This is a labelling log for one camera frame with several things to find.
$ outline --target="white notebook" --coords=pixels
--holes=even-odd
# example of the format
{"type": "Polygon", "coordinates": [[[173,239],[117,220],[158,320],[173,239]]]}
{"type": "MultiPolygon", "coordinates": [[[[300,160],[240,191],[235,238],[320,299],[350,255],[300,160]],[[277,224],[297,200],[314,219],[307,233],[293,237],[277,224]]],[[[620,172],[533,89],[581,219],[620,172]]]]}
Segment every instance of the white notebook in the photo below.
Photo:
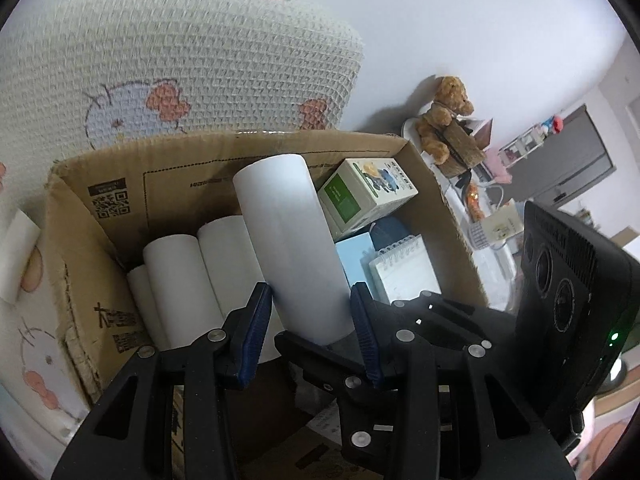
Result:
{"type": "Polygon", "coordinates": [[[378,251],[369,267],[380,300],[385,303],[413,300],[423,290],[440,294],[440,285],[422,236],[408,236],[378,251]]]}

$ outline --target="green and white box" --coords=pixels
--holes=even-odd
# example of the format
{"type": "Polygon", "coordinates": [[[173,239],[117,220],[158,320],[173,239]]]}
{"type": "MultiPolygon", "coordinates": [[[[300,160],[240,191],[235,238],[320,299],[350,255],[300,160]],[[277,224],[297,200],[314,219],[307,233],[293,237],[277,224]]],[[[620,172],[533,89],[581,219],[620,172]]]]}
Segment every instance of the green and white box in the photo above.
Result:
{"type": "Polygon", "coordinates": [[[392,158],[346,158],[318,191],[334,240],[398,209],[417,195],[392,158]]]}

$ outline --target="teddy bear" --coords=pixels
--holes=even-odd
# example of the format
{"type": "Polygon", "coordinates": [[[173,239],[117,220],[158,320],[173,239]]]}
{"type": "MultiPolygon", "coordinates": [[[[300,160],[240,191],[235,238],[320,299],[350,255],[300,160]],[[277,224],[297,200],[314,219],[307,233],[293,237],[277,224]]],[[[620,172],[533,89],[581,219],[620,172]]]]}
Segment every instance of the teddy bear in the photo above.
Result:
{"type": "Polygon", "coordinates": [[[466,96],[466,89],[460,78],[445,76],[427,113],[416,123],[422,149],[429,153],[438,166],[449,158],[449,147],[442,142],[437,132],[442,133],[458,116],[469,116],[474,106],[466,96]]]}

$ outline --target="white textured fabric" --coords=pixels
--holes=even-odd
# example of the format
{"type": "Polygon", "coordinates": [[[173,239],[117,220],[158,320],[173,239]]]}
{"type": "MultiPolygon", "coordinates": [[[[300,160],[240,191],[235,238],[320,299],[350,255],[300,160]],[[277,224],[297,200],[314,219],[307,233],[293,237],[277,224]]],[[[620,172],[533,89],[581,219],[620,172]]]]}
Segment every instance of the white textured fabric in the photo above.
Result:
{"type": "MultiPolygon", "coordinates": [[[[297,0],[18,6],[0,31],[0,238],[16,207],[43,227],[54,160],[204,128],[336,127],[361,60],[348,25],[297,0]]],[[[56,325],[46,279],[15,308],[0,304],[0,381],[65,442],[84,405],[49,376],[62,370],[49,365],[56,325]]]]}

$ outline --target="teddy bear head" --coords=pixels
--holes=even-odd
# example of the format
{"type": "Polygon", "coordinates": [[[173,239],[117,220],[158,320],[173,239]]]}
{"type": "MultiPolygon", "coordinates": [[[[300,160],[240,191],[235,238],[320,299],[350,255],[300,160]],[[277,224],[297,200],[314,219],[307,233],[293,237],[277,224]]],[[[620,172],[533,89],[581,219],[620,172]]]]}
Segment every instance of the teddy bear head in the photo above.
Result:
{"type": "Polygon", "coordinates": [[[443,104],[456,115],[469,116],[474,106],[466,97],[465,85],[460,78],[447,75],[442,78],[434,101],[443,104]]]}

